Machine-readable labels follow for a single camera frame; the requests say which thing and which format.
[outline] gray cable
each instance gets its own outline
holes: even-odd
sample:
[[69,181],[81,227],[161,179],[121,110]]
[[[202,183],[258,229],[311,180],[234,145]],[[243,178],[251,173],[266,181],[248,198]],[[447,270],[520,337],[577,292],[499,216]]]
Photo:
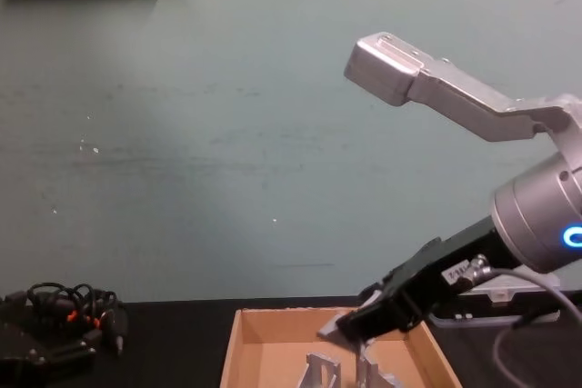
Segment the gray cable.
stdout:
[[[546,281],[544,281],[539,276],[535,276],[533,274],[529,274],[529,273],[525,273],[525,272],[519,272],[516,270],[508,270],[508,269],[504,269],[504,268],[492,268],[488,272],[484,271],[484,273],[485,273],[485,277],[487,278],[487,280],[493,279],[494,277],[497,277],[497,276],[503,274],[503,275],[507,275],[507,276],[514,276],[518,279],[523,279],[524,281],[531,282],[532,284],[535,284],[535,285],[539,286],[540,288],[543,288],[548,293],[553,295],[560,303],[562,303],[564,308],[567,309],[574,316],[574,318],[576,319],[578,324],[582,325],[582,313],[578,310],[576,305],[573,304],[572,301],[564,295],[564,293],[562,293],[558,289],[554,288],[552,285],[548,284]],[[521,381],[517,376],[515,376],[513,373],[511,373],[507,369],[506,365],[503,363],[503,361],[501,360],[501,358],[499,356],[499,350],[501,347],[501,343],[503,342],[503,340],[506,338],[506,336],[512,330],[513,330],[512,328],[507,328],[507,329],[504,329],[503,331],[501,331],[497,335],[495,342],[493,343],[493,363],[496,365],[496,367],[499,369],[499,371],[502,374],[504,374],[505,377],[508,380],[510,380],[515,386],[517,386],[519,388],[529,388],[530,385]]]

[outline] black table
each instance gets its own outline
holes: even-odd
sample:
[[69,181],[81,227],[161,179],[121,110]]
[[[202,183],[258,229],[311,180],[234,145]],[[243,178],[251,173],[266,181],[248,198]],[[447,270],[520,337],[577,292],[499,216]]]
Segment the black table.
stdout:
[[[351,297],[132,303],[124,356],[101,353],[92,373],[54,386],[215,388],[237,309],[354,304]],[[465,387],[512,386],[491,361],[497,328],[431,331]],[[516,332],[504,351],[512,371],[536,386],[582,386],[582,334],[567,320]]]

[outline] white label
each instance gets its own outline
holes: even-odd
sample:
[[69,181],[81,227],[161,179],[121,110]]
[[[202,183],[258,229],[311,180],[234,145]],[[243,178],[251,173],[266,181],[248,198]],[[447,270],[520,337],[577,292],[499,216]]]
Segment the white label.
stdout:
[[446,270],[443,270],[443,273],[441,274],[443,275],[447,283],[449,285],[452,285],[457,281],[457,279],[460,276],[463,275],[467,268],[469,268],[469,265],[470,263],[468,260],[461,261],[460,263],[455,264],[452,267],[447,268]]

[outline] robotic arm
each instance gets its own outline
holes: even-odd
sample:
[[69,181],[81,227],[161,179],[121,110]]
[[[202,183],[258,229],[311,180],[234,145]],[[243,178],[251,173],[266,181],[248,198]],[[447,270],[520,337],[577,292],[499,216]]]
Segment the robotic arm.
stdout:
[[486,280],[484,265],[549,273],[582,257],[582,100],[510,99],[386,33],[357,42],[346,77],[393,106],[425,104],[490,142],[547,132],[557,153],[498,188],[488,218],[432,240],[366,288],[360,308],[324,328],[328,340],[356,345],[408,331],[435,305]]

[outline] cardboard box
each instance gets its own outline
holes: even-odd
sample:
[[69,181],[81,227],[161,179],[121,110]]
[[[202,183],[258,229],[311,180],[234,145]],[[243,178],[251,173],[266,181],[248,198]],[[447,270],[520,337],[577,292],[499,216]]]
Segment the cardboard box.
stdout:
[[[220,388],[296,388],[308,353],[341,361],[342,388],[356,386],[356,357],[317,338],[317,331],[346,308],[237,311]],[[406,388],[460,388],[424,323],[409,333],[377,338],[368,356]]]

